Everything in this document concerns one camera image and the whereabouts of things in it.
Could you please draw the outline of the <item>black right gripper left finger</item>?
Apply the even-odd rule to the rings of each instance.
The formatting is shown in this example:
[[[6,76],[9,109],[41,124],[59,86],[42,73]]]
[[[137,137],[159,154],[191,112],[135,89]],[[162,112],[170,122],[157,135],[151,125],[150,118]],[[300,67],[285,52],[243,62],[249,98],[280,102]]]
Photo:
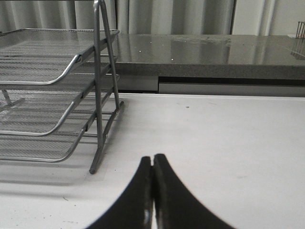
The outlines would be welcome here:
[[[153,213],[151,159],[144,156],[126,189],[89,229],[150,229]]]

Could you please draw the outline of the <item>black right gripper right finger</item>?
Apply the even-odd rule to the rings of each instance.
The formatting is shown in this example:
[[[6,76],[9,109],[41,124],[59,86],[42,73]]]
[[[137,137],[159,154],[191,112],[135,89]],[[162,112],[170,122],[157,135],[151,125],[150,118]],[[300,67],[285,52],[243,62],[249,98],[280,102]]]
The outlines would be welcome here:
[[[159,229],[231,229],[187,189],[164,154],[154,156],[155,207]]]

